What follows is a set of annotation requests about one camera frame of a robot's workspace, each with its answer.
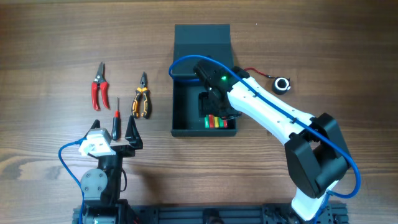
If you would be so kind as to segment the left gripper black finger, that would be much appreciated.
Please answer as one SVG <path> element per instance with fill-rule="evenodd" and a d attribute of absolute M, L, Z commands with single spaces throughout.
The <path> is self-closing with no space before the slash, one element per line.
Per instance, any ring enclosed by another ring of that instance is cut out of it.
<path fill-rule="evenodd" d="M 84 138 L 86 139 L 88 133 L 90 132 L 91 129 L 97 129 L 100 128 L 100 121 L 98 119 L 94 120 L 93 124 L 91 125 L 91 128 L 88 130 L 88 132 L 84 135 Z"/>
<path fill-rule="evenodd" d="M 126 128 L 126 133 L 125 133 L 125 140 L 128 141 L 129 145 L 134 150 L 143 148 L 143 142 L 142 142 L 140 134 L 137 130 L 135 118 L 133 115 L 130 115 L 130 117 L 129 117 L 129 121 L 128 121 L 127 128 Z"/>

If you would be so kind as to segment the black red screwdriver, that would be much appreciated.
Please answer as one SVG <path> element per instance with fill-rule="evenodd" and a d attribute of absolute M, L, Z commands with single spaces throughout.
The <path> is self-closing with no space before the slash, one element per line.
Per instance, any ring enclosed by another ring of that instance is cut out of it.
<path fill-rule="evenodd" d="M 117 141 L 121 137 L 121 116 L 119 110 L 119 97 L 116 98 L 116 111 L 113 117 L 113 128 L 111 134 L 113 141 Z"/>

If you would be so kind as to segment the clear plastic screwdriver case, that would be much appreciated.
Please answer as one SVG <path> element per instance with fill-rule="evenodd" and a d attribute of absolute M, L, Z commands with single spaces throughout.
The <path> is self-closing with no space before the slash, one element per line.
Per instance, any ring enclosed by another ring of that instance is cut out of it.
<path fill-rule="evenodd" d="M 205 115 L 204 124 L 206 129 L 224 129 L 228 127 L 227 120 L 223 120 L 212 114 Z"/>

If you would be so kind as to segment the orange black pliers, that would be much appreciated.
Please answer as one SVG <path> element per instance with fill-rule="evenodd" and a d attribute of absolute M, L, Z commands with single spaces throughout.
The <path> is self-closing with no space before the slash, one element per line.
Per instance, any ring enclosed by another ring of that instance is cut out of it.
<path fill-rule="evenodd" d="M 136 95 L 132 102 L 131 113 L 133 117 L 139 118 L 140 116 L 149 119 L 152 112 L 152 103 L 149 97 L 149 89 L 147 87 L 147 74 L 143 72 L 140 79 L 140 86 L 136 89 Z M 144 102 L 143 111 L 140 113 L 139 105 L 141 101 Z"/>

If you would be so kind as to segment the red handled pruning shears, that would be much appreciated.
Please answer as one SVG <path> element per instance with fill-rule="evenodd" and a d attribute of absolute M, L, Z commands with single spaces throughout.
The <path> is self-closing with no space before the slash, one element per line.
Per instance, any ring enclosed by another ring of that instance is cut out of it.
<path fill-rule="evenodd" d="M 101 98 L 106 109 L 110 109 L 108 100 L 108 88 L 109 83 L 104 78 L 105 73 L 105 63 L 101 62 L 98 70 L 96 72 L 95 78 L 91 84 L 91 101 L 93 104 L 93 109 L 96 111 L 100 110 L 98 103 L 98 93 L 101 93 Z"/>

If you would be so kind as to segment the dark green box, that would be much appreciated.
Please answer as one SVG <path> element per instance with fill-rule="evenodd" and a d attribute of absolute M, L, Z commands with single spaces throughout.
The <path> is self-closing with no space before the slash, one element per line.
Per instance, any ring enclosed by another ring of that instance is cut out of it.
<path fill-rule="evenodd" d="M 229 24 L 175 25 L 174 61 L 186 55 L 213 58 L 227 67 L 233 66 L 233 51 Z M 236 121 L 229 120 L 225 128 L 207 128 L 207 117 L 202 114 L 200 94 L 205 92 L 193 73 L 197 58 L 185 59 L 172 69 L 173 137 L 227 137 L 237 133 Z"/>

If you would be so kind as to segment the black round tape measure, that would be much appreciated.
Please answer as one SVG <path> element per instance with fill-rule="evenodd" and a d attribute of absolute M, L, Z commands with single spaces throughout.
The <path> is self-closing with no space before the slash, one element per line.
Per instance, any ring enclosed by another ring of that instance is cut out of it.
<path fill-rule="evenodd" d="M 268 79 L 273 79 L 273 83 L 272 83 L 272 91 L 276 94 L 276 95 L 284 95 L 286 94 L 290 88 L 290 79 L 289 78 L 285 78 L 285 77 L 273 77 L 269 74 L 266 73 L 262 73 L 259 70 L 253 68 L 253 67 L 248 67 L 245 68 L 244 71 L 254 71 L 257 74 L 263 75 Z"/>

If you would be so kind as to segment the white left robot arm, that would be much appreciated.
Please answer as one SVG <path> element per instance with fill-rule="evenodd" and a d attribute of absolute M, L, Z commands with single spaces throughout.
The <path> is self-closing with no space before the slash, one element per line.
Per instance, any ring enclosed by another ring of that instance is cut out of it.
<path fill-rule="evenodd" d="M 125 145 L 111 146 L 108 130 L 95 120 L 80 143 L 79 151 L 83 156 L 98 160 L 98 166 L 86 171 L 81 180 L 83 203 L 74 209 L 73 223 L 139 223 L 139 217 L 120 193 L 126 189 L 121 186 L 121 179 L 126 178 L 123 159 L 134 157 L 143 142 L 136 128 L 135 119 L 129 117 Z"/>

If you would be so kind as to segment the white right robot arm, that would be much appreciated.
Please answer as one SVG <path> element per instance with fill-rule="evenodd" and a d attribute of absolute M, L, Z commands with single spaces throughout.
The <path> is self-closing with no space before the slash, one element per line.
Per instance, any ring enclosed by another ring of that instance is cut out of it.
<path fill-rule="evenodd" d="M 318 131 L 348 153 L 337 121 L 327 113 L 314 117 L 289 106 L 261 87 L 248 72 L 201 59 L 193 68 L 203 82 L 205 95 L 200 112 L 221 119 L 250 116 L 274 135 L 285 147 L 288 172 L 297 186 L 291 206 L 303 221 L 312 220 L 326 193 L 343 178 L 350 164 L 337 150 L 307 131 Z"/>

